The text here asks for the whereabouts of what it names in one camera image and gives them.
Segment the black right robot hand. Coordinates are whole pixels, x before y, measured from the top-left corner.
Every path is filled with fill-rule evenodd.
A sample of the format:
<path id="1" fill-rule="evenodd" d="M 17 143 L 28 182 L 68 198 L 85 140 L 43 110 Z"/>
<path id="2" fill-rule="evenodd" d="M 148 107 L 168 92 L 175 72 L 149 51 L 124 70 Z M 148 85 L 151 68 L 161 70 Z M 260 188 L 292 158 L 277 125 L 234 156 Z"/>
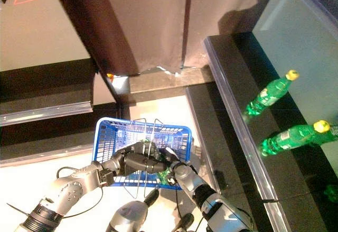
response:
<path id="1" fill-rule="evenodd" d="M 157 161 L 163 163 L 167 168 L 171 167 L 172 164 L 178 164 L 181 162 L 176 153 L 169 147 L 158 149 L 159 156 Z"/>

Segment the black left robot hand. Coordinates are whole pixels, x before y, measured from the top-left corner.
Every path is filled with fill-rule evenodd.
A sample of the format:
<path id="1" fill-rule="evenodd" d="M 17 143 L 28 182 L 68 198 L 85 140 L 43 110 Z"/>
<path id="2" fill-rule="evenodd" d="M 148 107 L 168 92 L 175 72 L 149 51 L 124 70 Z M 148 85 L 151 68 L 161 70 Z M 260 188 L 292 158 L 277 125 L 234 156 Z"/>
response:
<path id="1" fill-rule="evenodd" d="M 124 176 L 136 171 L 154 174 L 167 169 L 156 144 L 148 140 L 125 146 L 114 153 L 111 158 L 118 162 L 119 175 Z"/>

